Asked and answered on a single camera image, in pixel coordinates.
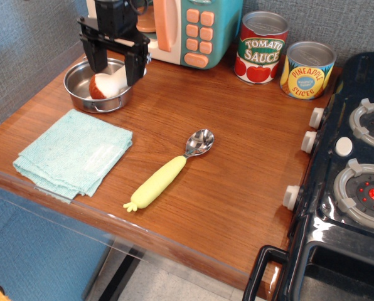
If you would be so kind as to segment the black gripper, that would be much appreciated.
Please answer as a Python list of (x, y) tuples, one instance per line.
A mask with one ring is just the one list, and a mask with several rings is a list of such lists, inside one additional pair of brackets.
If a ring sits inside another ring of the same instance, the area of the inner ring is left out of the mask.
[(137, 29), (138, 17), (147, 13), (148, 1), (92, 1), (94, 16), (80, 16), (80, 40), (95, 73), (107, 67), (107, 51), (124, 55), (127, 85), (135, 85), (151, 61), (149, 38)]

